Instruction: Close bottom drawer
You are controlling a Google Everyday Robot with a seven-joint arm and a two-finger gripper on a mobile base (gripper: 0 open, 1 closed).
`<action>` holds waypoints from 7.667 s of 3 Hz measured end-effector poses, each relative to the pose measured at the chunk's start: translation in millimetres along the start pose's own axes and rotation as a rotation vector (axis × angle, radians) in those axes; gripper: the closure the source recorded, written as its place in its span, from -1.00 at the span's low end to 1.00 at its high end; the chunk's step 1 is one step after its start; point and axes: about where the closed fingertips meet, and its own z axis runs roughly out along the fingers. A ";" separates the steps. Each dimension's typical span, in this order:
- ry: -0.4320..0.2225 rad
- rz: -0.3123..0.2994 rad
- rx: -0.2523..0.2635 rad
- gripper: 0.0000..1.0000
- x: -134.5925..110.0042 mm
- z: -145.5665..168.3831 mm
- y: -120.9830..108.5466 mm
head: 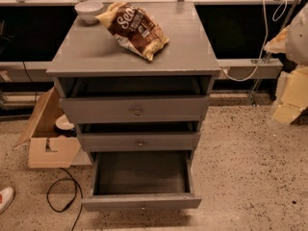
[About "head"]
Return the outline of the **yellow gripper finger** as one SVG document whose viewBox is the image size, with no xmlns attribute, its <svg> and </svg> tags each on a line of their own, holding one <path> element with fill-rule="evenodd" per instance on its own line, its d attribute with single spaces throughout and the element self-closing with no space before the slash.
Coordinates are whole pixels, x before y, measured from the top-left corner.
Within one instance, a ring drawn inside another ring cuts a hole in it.
<svg viewBox="0 0 308 231">
<path fill-rule="evenodd" d="M 268 41 L 264 50 L 273 54 L 285 53 L 289 28 L 290 26 L 285 27 L 272 40 Z"/>
<path fill-rule="evenodd" d="M 308 108 L 308 66 L 299 64 L 291 73 L 282 71 L 275 95 L 271 119 L 291 124 Z"/>
</svg>

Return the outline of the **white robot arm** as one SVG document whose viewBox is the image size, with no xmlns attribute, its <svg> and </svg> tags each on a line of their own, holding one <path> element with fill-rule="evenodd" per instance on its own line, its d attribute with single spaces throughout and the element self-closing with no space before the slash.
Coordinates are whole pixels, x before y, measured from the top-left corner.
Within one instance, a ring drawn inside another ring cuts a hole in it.
<svg viewBox="0 0 308 231">
<path fill-rule="evenodd" d="M 265 50 L 285 53 L 296 64 L 291 73 L 282 71 L 276 88 L 276 101 L 272 105 L 271 120 L 291 124 L 308 108 L 308 5 L 305 5 Z"/>
</svg>

